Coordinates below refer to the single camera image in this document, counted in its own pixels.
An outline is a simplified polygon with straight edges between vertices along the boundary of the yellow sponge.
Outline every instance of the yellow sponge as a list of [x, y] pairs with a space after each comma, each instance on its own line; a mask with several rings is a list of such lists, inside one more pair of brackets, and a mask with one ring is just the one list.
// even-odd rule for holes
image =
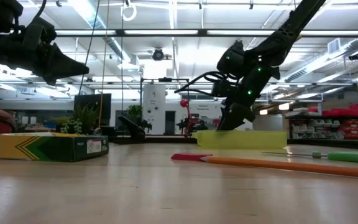
[[287, 146], [285, 131], [198, 131], [197, 144], [209, 149], [282, 149]]

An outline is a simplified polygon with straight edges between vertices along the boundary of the ceiling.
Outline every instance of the ceiling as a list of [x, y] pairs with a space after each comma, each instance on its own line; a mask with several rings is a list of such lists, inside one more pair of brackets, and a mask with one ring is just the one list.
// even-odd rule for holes
[[[96, 7], [98, 0], [68, 0], [60, 1], [61, 7], [55, 2], [48, 1], [41, 17], [49, 21], [56, 29], [90, 29], [90, 25], [84, 20], [84, 14], [91, 8], [78, 8], [80, 4], [92, 4]], [[24, 13], [19, 18], [20, 24], [28, 25], [37, 11], [42, 1], [20, 0], [24, 7]], [[98, 15], [99, 18], [108, 26], [108, 29], [277, 29], [288, 18], [290, 10], [294, 6], [292, 0], [254, 0], [254, 8], [249, 9], [250, 1], [244, 0], [131, 0], [132, 6], [136, 7], [136, 15], [130, 21], [124, 21], [121, 16], [122, 1], [100, 0]], [[124, 14], [130, 17], [132, 9], [125, 9]], [[331, 0], [326, 1], [315, 18], [306, 26], [306, 30], [310, 29], [341, 29], [341, 30], [358, 30], [358, 0]], [[287, 59], [280, 66], [282, 79], [280, 82], [295, 83], [314, 83], [324, 77], [349, 70], [347, 75], [338, 75], [334, 79], [326, 82], [347, 83], [358, 77], [358, 60], [350, 61], [347, 56], [355, 53], [357, 49], [351, 49], [348, 52], [342, 52], [343, 55], [331, 60], [316, 61], [327, 51], [328, 43], [335, 38], [301, 38], [296, 42]], [[86, 78], [93, 78], [96, 82], [101, 82], [101, 77], [105, 76], [106, 82], [118, 82], [115, 85], [106, 83], [104, 85], [105, 93], [116, 93], [117, 97], [121, 97], [121, 88], [124, 88], [128, 94], [124, 93], [126, 98], [139, 98], [136, 89], [139, 89], [140, 77], [145, 76], [145, 69], [155, 67], [166, 68], [163, 76], [172, 78], [195, 78], [204, 72], [216, 70], [216, 63], [221, 55], [236, 40], [241, 40], [245, 47], [253, 48], [257, 46], [264, 38], [252, 37], [115, 37], [115, 40], [122, 46], [129, 55], [135, 55], [139, 59], [141, 68], [135, 70], [121, 70], [118, 65], [121, 61], [117, 58], [116, 53], [107, 45], [101, 37], [93, 37], [90, 46], [91, 37], [79, 37], [78, 45], [76, 37], [57, 37], [55, 42], [61, 51], [71, 58], [75, 58], [79, 62], [85, 62], [86, 54], [89, 50], [89, 59], [87, 66], [90, 73], [85, 75]], [[341, 45], [346, 45], [354, 39], [341, 39]], [[163, 60], [159, 64], [153, 63], [151, 53], [161, 48], [165, 55], [169, 55], [169, 60]], [[175, 56], [176, 71], [173, 66], [175, 63], [172, 58]], [[297, 68], [314, 63], [313, 69], [301, 75], [294, 75]], [[148, 70], [146, 78], [161, 78], [160, 72]], [[14, 76], [13, 81], [39, 81], [42, 79], [37, 77]], [[0, 78], [0, 81], [9, 81], [8, 78]], [[61, 80], [63, 82], [81, 81], [81, 77], [71, 77], [70, 79]], [[23, 88], [50, 88], [43, 85], [15, 84], [10, 83], [17, 89]], [[174, 89], [178, 85], [167, 85], [167, 88]], [[338, 86], [324, 86], [324, 88], [316, 88], [315, 86], [275, 86], [267, 85], [262, 96], [265, 99], [273, 98], [279, 94], [284, 94], [282, 98], [291, 96], [290, 98], [307, 93], [327, 92], [328, 90], [337, 88]], [[77, 88], [77, 85], [71, 87], [71, 90]], [[85, 85], [84, 89], [92, 92], [98, 90], [101, 85]], [[196, 85], [195, 88], [211, 89], [211, 85], [202, 83]]]

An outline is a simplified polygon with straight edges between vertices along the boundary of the table surface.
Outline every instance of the table surface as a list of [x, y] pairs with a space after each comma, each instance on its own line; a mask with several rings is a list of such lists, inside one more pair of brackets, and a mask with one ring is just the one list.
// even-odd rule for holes
[[[0, 160], [0, 223], [358, 224], [357, 178], [170, 157], [207, 152], [338, 166], [356, 163], [206, 150], [194, 144], [111, 144], [110, 150], [108, 156], [76, 163]], [[286, 150], [338, 151], [318, 146]]]

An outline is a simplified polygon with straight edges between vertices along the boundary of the pencil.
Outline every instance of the pencil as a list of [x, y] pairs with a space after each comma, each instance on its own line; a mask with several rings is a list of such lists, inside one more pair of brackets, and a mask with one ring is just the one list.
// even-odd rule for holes
[[231, 157], [206, 156], [202, 161], [235, 166], [265, 167], [273, 169], [297, 170], [303, 172], [315, 172], [322, 174], [344, 175], [358, 177], [358, 167], [328, 166], [320, 164], [302, 164], [296, 162], [265, 161], [259, 159], [242, 159]]

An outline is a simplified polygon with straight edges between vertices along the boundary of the green and yellow box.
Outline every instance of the green and yellow box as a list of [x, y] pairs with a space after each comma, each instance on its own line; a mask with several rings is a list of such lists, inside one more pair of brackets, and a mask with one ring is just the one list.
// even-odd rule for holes
[[108, 153], [107, 136], [60, 133], [0, 135], [0, 159], [76, 162]]

